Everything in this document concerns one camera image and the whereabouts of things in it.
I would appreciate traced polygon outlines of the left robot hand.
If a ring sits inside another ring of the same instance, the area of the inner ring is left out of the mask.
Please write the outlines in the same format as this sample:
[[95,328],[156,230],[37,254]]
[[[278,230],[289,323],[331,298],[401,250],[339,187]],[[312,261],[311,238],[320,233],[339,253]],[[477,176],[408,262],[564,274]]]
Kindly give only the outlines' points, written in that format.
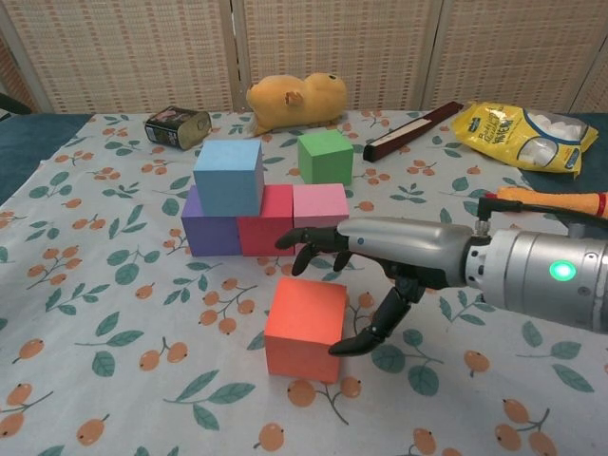
[[0,109],[16,115],[28,115],[32,112],[29,106],[2,92],[0,92]]

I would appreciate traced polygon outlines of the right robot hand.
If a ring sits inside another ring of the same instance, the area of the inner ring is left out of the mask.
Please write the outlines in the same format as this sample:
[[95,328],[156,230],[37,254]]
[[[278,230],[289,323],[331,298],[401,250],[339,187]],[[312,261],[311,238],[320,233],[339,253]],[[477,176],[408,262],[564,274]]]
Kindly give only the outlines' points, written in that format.
[[332,227],[293,228],[275,242],[286,250],[300,244],[292,274],[298,276],[321,253],[334,254],[333,269],[358,255],[376,261],[394,285],[371,323],[356,336],[340,340],[329,354],[350,357],[372,352],[392,334],[427,288],[466,285],[466,255],[471,228],[404,218],[347,218]]

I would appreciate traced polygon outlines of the light pink cube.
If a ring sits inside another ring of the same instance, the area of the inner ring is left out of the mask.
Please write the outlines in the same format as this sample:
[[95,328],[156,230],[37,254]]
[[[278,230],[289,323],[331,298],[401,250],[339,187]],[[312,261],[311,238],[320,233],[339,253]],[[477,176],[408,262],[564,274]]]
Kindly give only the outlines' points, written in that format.
[[295,185],[293,201],[294,228],[335,226],[350,216],[342,183]]

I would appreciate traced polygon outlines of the green cube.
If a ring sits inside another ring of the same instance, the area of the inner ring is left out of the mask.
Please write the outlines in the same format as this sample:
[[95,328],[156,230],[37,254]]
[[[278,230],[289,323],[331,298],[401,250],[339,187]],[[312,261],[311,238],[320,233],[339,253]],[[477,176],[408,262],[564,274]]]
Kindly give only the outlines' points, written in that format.
[[352,183],[353,146],[337,130],[319,130],[297,140],[298,169],[305,183]]

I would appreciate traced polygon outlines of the orange cube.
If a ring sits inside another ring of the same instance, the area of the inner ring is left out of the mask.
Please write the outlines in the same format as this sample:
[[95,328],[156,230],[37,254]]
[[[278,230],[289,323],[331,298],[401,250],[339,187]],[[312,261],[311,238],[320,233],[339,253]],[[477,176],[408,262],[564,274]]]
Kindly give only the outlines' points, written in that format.
[[347,296],[340,284],[281,278],[264,329],[268,372],[335,383],[340,359],[329,348],[342,338]]

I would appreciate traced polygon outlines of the magenta red cube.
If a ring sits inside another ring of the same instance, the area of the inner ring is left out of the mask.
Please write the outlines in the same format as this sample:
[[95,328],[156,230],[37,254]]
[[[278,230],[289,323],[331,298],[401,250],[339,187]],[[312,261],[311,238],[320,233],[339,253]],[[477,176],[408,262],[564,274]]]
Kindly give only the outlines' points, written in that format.
[[293,186],[266,184],[260,214],[237,218],[242,254],[245,257],[293,256],[294,247],[276,248],[276,241],[293,227]]

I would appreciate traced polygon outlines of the light blue cube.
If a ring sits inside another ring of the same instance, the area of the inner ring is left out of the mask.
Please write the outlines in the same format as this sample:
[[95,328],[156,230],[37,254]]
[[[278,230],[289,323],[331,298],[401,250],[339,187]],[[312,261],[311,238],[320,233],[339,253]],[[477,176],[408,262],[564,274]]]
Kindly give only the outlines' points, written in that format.
[[193,174],[207,217],[258,216],[264,190],[260,140],[208,140]]

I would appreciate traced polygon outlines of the purple cube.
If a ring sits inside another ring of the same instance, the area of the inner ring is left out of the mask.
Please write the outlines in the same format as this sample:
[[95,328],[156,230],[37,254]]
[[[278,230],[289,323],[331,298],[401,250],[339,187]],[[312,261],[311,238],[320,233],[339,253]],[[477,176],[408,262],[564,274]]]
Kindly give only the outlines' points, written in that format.
[[188,191],[180,218],[193,257],[241,255],[237,219],[206,216],[195,185]]

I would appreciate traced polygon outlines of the dark red folded fan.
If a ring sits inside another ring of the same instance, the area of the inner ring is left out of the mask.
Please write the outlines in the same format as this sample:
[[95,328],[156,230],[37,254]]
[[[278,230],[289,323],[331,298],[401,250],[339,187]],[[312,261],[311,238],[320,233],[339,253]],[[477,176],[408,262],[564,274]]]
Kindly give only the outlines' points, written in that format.
[[402,146],[414,141],[463,109],[464,105],[449,102],[431,110],[426,115],[405,123],[391,132],[369,142],[363,149],[365,162],[378,162]]

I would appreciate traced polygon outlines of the yellow marshmallow bag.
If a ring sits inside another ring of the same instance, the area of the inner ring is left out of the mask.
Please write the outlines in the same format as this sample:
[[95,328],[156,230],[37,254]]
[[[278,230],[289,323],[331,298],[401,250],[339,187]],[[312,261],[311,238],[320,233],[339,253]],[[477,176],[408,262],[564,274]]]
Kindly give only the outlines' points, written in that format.
[[562,114],[494,102],[473,103],[451,124],[459,142],[527,171],[577,176],[598,139],[590,124]]

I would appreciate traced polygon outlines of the black luncheon meat can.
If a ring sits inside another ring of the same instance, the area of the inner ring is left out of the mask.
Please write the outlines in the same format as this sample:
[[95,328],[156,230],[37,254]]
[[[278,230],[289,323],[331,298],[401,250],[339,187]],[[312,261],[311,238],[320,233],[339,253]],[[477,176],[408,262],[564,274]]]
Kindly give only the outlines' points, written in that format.
[[206,111],[170,105],[144,123],[146,137],[152,143],[188,150],[200,144],[212,128]]

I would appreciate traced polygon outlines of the yellow rubber chicken toy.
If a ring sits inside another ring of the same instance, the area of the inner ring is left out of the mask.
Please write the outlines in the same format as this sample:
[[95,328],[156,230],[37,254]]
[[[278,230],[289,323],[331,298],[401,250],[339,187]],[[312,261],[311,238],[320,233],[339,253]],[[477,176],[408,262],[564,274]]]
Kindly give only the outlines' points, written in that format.
[[515,200],[526,204],[559,207],[608,219],[608,192],[550,194],[521,187],[504,186],[497,190],[496,196],[503,200]]

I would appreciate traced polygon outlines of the yellow plush animal toy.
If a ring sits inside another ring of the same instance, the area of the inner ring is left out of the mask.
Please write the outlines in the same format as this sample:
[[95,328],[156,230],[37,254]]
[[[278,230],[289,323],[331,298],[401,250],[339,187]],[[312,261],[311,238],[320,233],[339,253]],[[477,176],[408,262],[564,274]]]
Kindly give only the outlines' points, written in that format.
[[254,113],[250,131],[261,136],[277,128],[335,121],[346,109],[348,90],[331,73],[315,72],[304,79],[272,75],[251,85],[246,101]]

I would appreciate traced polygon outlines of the bamboo folding screen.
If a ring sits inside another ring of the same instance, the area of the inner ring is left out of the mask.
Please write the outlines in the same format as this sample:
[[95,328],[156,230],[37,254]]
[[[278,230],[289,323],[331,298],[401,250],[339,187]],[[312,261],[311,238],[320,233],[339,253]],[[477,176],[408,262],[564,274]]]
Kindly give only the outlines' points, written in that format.
[[0,0],[0,92],[39,112],[242,110],[316,71],[352,109],[608,112],[608,0]]

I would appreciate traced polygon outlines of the floral print tablecloth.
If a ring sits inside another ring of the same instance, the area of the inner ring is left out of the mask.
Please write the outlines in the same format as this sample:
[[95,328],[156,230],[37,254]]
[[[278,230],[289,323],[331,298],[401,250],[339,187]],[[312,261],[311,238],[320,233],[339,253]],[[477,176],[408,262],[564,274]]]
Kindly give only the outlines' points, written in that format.
[[196,258],[197,151],[0,123],[0,456],[608,456],[608,336],[429,291],[338,381],[270,375],[286,257]]

